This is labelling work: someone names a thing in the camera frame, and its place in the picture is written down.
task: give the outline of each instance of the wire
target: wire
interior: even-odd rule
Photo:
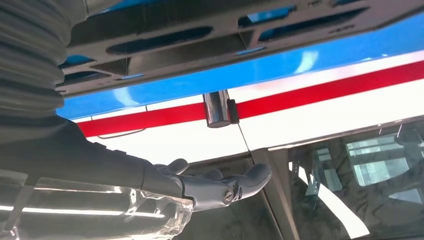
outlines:
[[[114,138],[118,138],[118,137],[124,137],[124,136],[128,136],[128,135],[131,135],[131,134],[136,134],[136,133],[140,133],[140,132],[143,132],[144,130],[146,130],[147,128],[143,128],[143,129],[140,129],[140,130],[135,130],[135,131],[132,131],[132,132],[127,132],[127,133],[123,133],[123,134],[119,134],[119,135],[115,135],[115,136],[97,136],[99,139],[102,139],[102,140],[105,140],[105,139],[114,139]]]

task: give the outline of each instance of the plastic wrap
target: plastic wrap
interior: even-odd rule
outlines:
[[[189,199],[47,178],[25,197],[22,177],[12,178],[0,182],[1,240],[167,240],[193,212]]]

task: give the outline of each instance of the screw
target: screw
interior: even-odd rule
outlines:
[[[234,198],[234,192],[231,188],[227,188],[224,191],[224,204],[230,204],[233,201]]]

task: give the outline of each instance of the perforated metal plate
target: perforated metal plate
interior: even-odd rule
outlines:
[[[57,90],[75,96],[382,28],[424,0],[165,0],[75,26]]]

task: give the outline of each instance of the red stripe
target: red stripe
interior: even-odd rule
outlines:
[[[420,79],[424,79],[424,61],[241,102],[237,109],[240,118],[244,119]],[[80,122],[78,125],[86,137],[92,137],[202,119],[205,119],[203,103],[195,103]]]

